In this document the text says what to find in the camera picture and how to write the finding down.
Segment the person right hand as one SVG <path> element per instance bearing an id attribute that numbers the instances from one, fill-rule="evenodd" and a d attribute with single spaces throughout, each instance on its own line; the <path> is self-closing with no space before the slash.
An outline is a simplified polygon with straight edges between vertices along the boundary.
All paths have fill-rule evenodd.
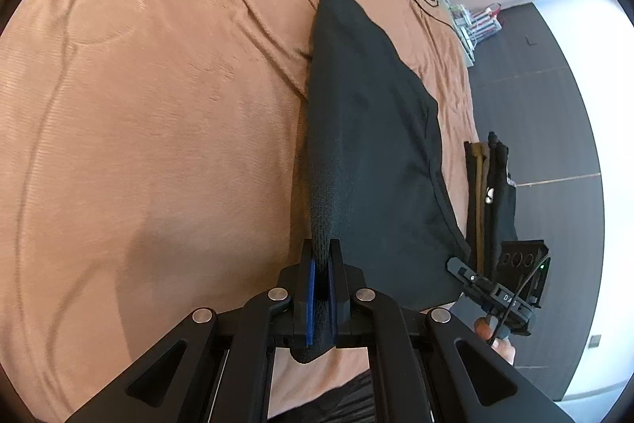
<path id="1" fill-rule="evenodd" d="M 474 332 L 478 337 L 490 345 L 490 348 L 498 353 L 510 365 L 514 365 L 516 358 L 516 348 L 508 339 L 493 337 L 493 329 L 485 318 L 478 318 L 474 323 Z"/>

